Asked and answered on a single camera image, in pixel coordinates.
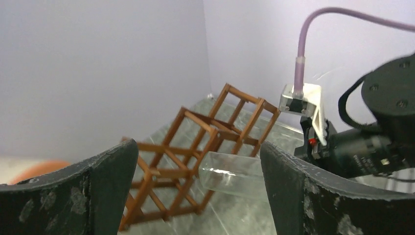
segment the brown wooden frame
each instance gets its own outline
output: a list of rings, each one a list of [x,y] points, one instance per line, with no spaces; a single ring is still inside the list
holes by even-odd
[[[215,119],[215,116],[229,93],[239,98],[240,102],[236,106],[236,109],[228,122],[217,120]],[[256,109],[245,128],[239,130],[235,127],[234,122],[245,103],[254,103]],[[249,136],[249,132],[252,130],[263,110],[267,110],[273,115],[262,136],[259,139],[254,139]],[[122,217],[119,230],[124,231],[132,224],[151,220],[163,219],[164,221],[168,221],[171,217],[177,215],[187,213],[200,214],[205,209],[214,192],[208,191],[200,204],[196,203],[188,193],[192,184],[198,177],[198,167],[205,154],[209,151],[218,151],[222,142],[224,140],[229,140],[235,142],[231,154],[237,154],[243,144],[249,144],[254,147],[250,156],[255,157],[261,144],[264,142],[277,120],[279,113],[280,111],[278,108],[268,103],[265,99],[255,98],[245,94],[230,84],[224,86],[208,116],[198,114],[182,107],[160,145],[144,142],[137,143],[140,152],[154,152],[155,155],[150,164],[147,164],[140,155],[138,156],[137,164],[144,172],[144,176],[139,182],[132,182],[131,189],[138,189],[138,193],[135,198],[131,194],[128,195],[125,205],[127,213]],[[172,147],[170,146],[170,142],[185,118],[198,124],[201,129],[190,148]],[[204,149],[200,151],[197,147],[206,133],[209,134],[209,140]],[[177,165],[177,169],[158,167],[164,154]],[[183,155],[184,158],[180,160],[176,155]],[[192,158],[196,159],[196,163],[193,167],[188,167],[188,163]],[[179,179],[185,179],[183,185],[180,184]],[[178,190],[178,193],[169,208],[166,208],[153,192],[154,188],[176,188]],[[143,213],[141,207],[147,197],[150,197],[153,200],[159,211]],[[187,200],[191,206],[180,208],[180,204],[183,200]]]

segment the gray wall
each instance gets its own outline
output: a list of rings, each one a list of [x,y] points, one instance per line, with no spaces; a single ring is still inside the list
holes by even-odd
[[[201,0],[0,2],[0,155],[77,161],[210,93]]]
[[[413,0],[205,0],[204,4],[213,93],[229,82],[274,104],[283,86],[293,83],[300,28],[314,10],[340,6],[415,24]],[[308,33],[304,80],[323,87],[327,118],[339,131],[345,130],[348,126],[337,113],[341,94],[365,73],[414,51],[413,33],[341,15],[320,16]],[[347,107],[358,121],[374,120],[360,88]],[[279,121],[300,127],[293,115],[283,114]]]

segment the scratched black surface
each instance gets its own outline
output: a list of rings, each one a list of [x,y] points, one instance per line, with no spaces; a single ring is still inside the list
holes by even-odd
[[[415,195],[341,178],[269,142],[260,158],[278,235],[415,234]]]
[[[116,235],[137,165],[134,140],[17,185],[0,186],[1,235]]]

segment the gray floor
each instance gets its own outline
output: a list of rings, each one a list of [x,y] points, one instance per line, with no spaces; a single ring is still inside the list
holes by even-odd
[[[191,109],[201,114],[208,114],[211,107],[214,104],[213,99],[204,99],[198,102]],[[224,104],[218,115],[217,119],[227,121],[234,111],[234,106]],[[239,129],[243,129],[245,123],[251,116],[250,112],[242,111],[239,115],[235,125]],[[257,124],[251,131],[251,136],[258,138],[264,127],[267,125],[268,120],[266,118],[260,118]],[[147,142],[160,143],[166,134],[169,125],[162,127],[159,131],[149,137]],[[199,131],[199,127],[191,121],[184,121],[175,138],[173,139],[172,146],[189,147],[191,141]],[[201,149],[206,144],[207,138],[199,146]],[[297,146],[301,146],[303,143],[302,133],[298,130],[285,126],[281,123],[276,123],[268,135],[267,141],[273,142],[279,147],[293,153]],[[233,144],[232,142],[224,142],[219,152],[229,153]],[[252,147],[243,146],[239,155],[247,156]],[[149,162],[152,158],[152,154],[142,153],[141,156],[145,161]],[[164,157],[162,166],[173,168],[174,163],[167,157]],[[135,180],[139,180],[142,176],[142,171],[137,170]],[[358,181],[364,184],[372,185],[378,188],[386,187],[386,180],[377,179],[374,177],[359,178]],[[166,207],[169,207],[173,201],[174,195],[176,195],[174,189],[157,189],[155,194],[161,199]],[[206,192],[197,182],[191,189],[191,195],[193,198],[200,202],[203,198],[203,194]],[[182,206],[190,205],[187,201],[184,201]],[[144,206],[144,212],[157,211],[157,207],[148,199]],[[202,215],[183,215],[174,217],[170,222],[153,221],[149,223],[143,223],[134,225],[129,231],[123,232],[125,235],[139,235],[139,234],[160,234],[160,235],[272,235],[276,234],[274,223],[272,220],[271,210],[268,203],[258,200],[247,199],[243,197],[236,197],[224,193],[215,193],[212,197],[207,209]]]

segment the purple cable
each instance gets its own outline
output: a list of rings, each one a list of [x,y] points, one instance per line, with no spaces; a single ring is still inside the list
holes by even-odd
[[[299,47],[296,59],[296,70],[294,75],[294,95],[302,96],[302,87],[304,85],[304,52],[305,52],[305,38],[307,36],[308,28],[311,22],[319,15],[326,14],[326,13],[339,13],[343,15],[348,15],[352,17],[356,17],[365,21],[369,21],[375,24],[380,24],[383,26],[388,26],[392,28],[397,28],[405,31],[415,32],[415,25],[405,24],[394,22],[390,20],[386,20],[380,17],[371,16],[362,12],[348,10],[339,7],[327,7],[322,8],[313,12],[310,16],[307,17],[304,24],[301,28],[300,39],[299,39]]]

